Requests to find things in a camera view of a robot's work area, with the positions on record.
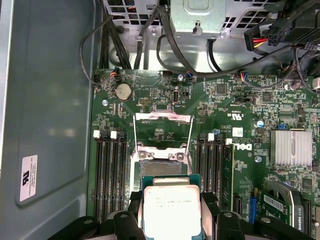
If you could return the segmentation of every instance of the blue connector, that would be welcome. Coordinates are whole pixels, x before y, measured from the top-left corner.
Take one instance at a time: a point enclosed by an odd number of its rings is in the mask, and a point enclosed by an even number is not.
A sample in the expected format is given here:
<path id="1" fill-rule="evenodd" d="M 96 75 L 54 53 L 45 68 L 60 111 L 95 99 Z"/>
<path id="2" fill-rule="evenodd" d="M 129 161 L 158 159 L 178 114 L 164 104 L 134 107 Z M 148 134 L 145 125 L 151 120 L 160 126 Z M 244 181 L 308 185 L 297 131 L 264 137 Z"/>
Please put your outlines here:
<path id="1" fill-rule="evenodd" d="M 254 224 L 257 217 L 257 199 L 253 196 L 249 200 L 249 223 Z"/>

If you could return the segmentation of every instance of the pcie slot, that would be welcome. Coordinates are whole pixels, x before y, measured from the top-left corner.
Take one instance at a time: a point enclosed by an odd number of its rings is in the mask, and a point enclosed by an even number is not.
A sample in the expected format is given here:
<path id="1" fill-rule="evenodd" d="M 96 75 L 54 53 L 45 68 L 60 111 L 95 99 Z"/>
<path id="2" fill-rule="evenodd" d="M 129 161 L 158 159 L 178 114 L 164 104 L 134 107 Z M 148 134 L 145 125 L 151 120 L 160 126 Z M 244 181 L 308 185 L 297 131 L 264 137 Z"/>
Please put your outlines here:
<path id="1" fill-rule="evenodd" d="M 311 201 L 307 199 L 302 200 L 304 208 L 304 233 L 311 236 L 312 226 L 312 206 Z"/>

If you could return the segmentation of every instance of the gray metal panel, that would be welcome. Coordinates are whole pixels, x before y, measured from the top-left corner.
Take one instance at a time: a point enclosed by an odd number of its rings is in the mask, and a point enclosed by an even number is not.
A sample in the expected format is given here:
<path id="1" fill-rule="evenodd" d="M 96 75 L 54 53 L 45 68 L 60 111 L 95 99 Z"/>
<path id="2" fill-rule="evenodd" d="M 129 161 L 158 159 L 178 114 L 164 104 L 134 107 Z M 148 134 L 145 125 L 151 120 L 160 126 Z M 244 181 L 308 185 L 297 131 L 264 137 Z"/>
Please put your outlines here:
<path id="1" fill-rule="evenodd" d="M 201 29 L 202 38 L 217 37 L 226 20 L 226 0 L 174 0 L 170 17 L 177 37 L 192 37 L 194 28 Z"/>
<path id="2" fill-rule="evenodd" d="M 97 16 L 92 0 L 15 0 L 13 12 L 0 238 L 43 240 L 86 214 L 92 91 L 78 48 Z M 36 194 L 20 202 L 22 158 L 30 155 L 38 155 Z"/>

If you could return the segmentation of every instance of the heatsink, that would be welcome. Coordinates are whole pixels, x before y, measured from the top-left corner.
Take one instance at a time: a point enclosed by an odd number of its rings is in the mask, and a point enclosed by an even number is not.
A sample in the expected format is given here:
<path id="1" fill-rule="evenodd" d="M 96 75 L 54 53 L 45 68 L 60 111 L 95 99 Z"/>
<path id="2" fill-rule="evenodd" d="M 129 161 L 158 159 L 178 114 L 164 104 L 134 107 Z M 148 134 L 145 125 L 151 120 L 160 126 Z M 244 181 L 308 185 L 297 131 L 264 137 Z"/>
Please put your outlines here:
<path id="1" fill-rule="evenodd" d="M 312 132 L 273 130 L 270 137 L 270 164 L 312 165 Z"/>

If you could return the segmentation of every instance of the green circuit board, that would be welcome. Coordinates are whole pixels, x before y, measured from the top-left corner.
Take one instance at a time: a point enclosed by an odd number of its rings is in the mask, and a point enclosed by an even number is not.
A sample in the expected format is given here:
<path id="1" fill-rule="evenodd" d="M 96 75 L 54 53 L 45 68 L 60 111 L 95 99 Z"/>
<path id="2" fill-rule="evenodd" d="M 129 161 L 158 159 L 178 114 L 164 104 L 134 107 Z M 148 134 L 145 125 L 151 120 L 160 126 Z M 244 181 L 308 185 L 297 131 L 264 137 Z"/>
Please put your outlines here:
<path id="1" fill-rule="evenodd" d="M 111 70 L 100 69 L 96 76 L 105 79 L 110 73 Z M 315 206 L 320 204 L 319 173 L 311 166 L 270 165 L 270 131 L 279 129 L 312 132 L 312 157 L 314 162 L 319 161 L 320 109 L 314 95 L 303 88 L 290 90 L 288 86 L 292 79 L 287 79 L 275 89 L 260 90 L 245 86 L 233 75 L 217 79 L 191 77 L 183 82 L 179 82 L 176 75 L 162 71 L 121 70 L 120 75 L 120 79 L 111 78 L 105 86 L 93 89 L 88 215 L 98 216 L 103 221 L 109 212 L 127 207 L 130 155 L 135 147 L 134 114 L 168 110 L 193 117 L 189 145 L 193 173 L 197 173 L 199 135 L 219 133 L 231 140 L 228 149 L 230 168 L 223 169 L 229 175 L 228 187 L 223 189 L 223 195 L 229 199 L 227 210 L 234 210 L 233 195 L 240 196 L 243 203 L 240 212 L 249 221 L 250 197 L 255 188 L 260 189 L 265 180 L 274 180 L 298 189 L 303 198 L 311 201 L 312 217 L 315 217 Z M 277 77 L 249 75 L 248 81 L 267 86 L 275 83 Z M 130 86 L 132 94 L 129 99 L 121 101 L 117 98 L 115 88 L 119 84 Z M 257 127 L 258 120 L 264 122 L 264 127 Z M 99 144 L 92 137 L 95 130 L 102 134 L 121 132 L 121 143 L 116 147 Z M 136 121 L 137 141 L 162 149 L 179 148 L 187 142 L 189 130 L 189 122 L 168 119 Z M 112 153 L 105 151 L 108 156 L 101 156 L 99 149 L 104 148 Z M 260 162 L 256 161 L 257 157 L 261 157 Z M 110 163 L 99 162 L 99 158 L 107 158 Z M 134 184 L 139 188 L 139 183 L 135 181 Z M 105 193 L 109 193 L 109 200 L 105 199 Z M 107 205 L 112 206 L 105 210 L 105 205 L 97 199 L 104 199 Z"/>

